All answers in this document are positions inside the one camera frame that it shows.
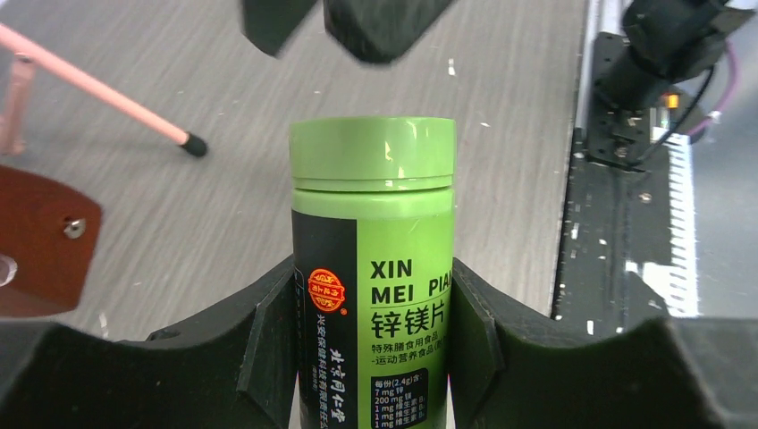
green bottle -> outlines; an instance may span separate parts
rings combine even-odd
[[[443,429],[456,127],[334,118],[290,130],[303,429]]]

purple cable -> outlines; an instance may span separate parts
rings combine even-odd
[[[723,109],[729,104],[734,96],[737,83],[739,82],[739,64],[737,61],[737,54],[734,51],[732,42],[727,40],[727,63],[729,68],[729,76],[727,77],[727,88],[724,90],[724,94],[721,95],[721,99],[716,106],[711,110],[711,114],[714,112],[721,113]],[[692,130],[687,132],[688,136],[694,136],[713,123],[711,114],[708,114],[705,119],[700,121]]]

